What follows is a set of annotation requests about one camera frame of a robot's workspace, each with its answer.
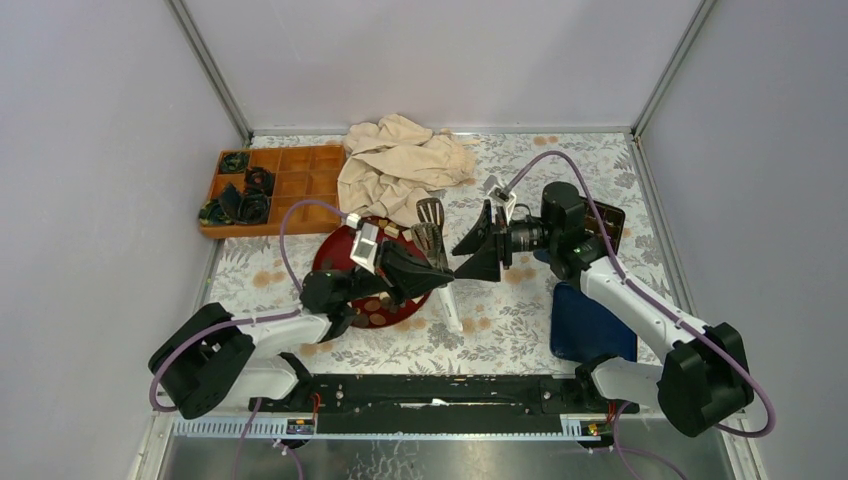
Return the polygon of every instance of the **dark red tray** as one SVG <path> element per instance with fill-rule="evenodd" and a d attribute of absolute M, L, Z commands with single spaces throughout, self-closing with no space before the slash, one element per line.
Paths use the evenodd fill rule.
<path fill-rule="evenodd" d="M 385 219 L 381 217 L 366 217 L 365 220 L 368 223 L 377 225 L 377 222 Z M 339 227 L 334 230 L 333 233 L 324 240 L 321 247 L 318 248 L 318 252 L 315 253 L 315 259 L 312 261 L 312 270 L 348 270 L 355 267 L 356 264 L 350 259 L 350 249 L 353 247 L 354 235 L 354 230 L 347 226 Z M 380 229 L 377 234 L 377 242 L 382 242 L 386 238 L 400 242 L 400 244 L 405 246 L 413 255 L 426 260 L 427 257 L 418 250 L 414 243 L 407 242 L 406 239 L 403 238 L 403 235 L 398 235 L 398 238 L 392 238 Z M 380 299 L 378 297 L 366 297 L 354 300 L 351 302 L 351 305 L 353 305 L 353 308 L 355 308 L 359 314 L 367 315 L 368 321 L 365 322 L 362 317 L 359 317 L 354 320 L 353 326 L 358 328 L 383 328 L 397 325 L 417 312 L 429 297 L 429 293 L 424 295 L 418 303 L 407 300 L 406 304 L 403 307 L 398 308 L 395 313 L 391 313 L 388 309 L 383 308 L 382 305 L 373 311 L 365 308 L 369 302 L 377 302 L 379 304 Z M 380 324 L 381 320 L 379 317 L 373 317 L 374 315 L 381 315 L 386 320 L 385 323 Z"/>

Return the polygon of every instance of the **blue cloth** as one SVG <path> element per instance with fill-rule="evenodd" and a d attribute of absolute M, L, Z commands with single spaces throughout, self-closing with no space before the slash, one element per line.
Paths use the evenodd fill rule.
<path fill-rule="evenodd" d="M 551 353 L 585 363 L 606 353 L 636 361 L 636 334 L 600 303 L 560 282 L 554 287 Z"/>

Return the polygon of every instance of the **table surface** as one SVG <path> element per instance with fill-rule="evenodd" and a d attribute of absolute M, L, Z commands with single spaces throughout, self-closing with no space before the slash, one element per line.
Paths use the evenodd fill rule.
<path fill-rule="evenodd" d="M 337 143 L 340 136 L 256 137 L 253 148 Z M 448 251 L 479 215 L 490 175 L 508 181 L 532 157 L 557 149 L 580 168 L 592 196 L 622 208 L 625 230 L 619 258 L 630 271 L 670 299 L 662 256 L 623 134 L 463 135 L 477 154 L 474 177 L 435 193 L 445 205 Z M 556 157 L 543 160 L 515 188 L 520 203 L 538 212 L 542 187 L 555 180 L 577 184 L 568 165 Z M 309 271 L 326 234 L 286 237 L 298 278 Z M 261 312 L 293 304 L 294 285 L 282 265 L 278 237 L 230 238 L 224 241 L 211 278 L 209 301 L 239 313 Z M 450 258 L 456 268 L 464 257 Z M 554 357 L 548 347 L 552 291 L 557 279 L 532 255 L 518 255 L 503 281 L 454 282 L 462 334 L 448 330 L 433 296 L 411 318 L 382 329 L 350 328 L 320 345 L 300 345 L 293 352 L 312 373 L 384 374 L 557 374 L 577 364 Z M 657 363 L 639 342 L 639 361 Z"/>

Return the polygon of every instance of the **gray wall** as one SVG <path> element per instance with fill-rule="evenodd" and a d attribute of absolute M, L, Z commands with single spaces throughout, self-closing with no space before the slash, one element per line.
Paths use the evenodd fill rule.
<path fill-rule="evenodd" d="M 256 129 L 636 120 L 698 0 L 188 0 Z"/>
<path fill-rule="evenodd" d="M 0 477 L 129 471 L 238 145 L 163 1 L 0 3 Z"/>
<path fill-rule="evenodd" d="M 644 137 L 699 313 L 777 406 L 772 479 L 848 469 L 846 23 L 844 0 L 719 2 Z"/>

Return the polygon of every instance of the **beige cloth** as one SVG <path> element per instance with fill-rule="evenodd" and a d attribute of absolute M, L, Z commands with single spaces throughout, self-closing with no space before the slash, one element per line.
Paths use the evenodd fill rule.
<path fill-rule="evenodd" d="M 339 173 L 339 208 L 404 227 L 418 223 L 418 200 L 467 180 L 476 162 L 453 135 L 433 135 L 398 114 L 350 127 L 342 143 L 350 157 Z"/>

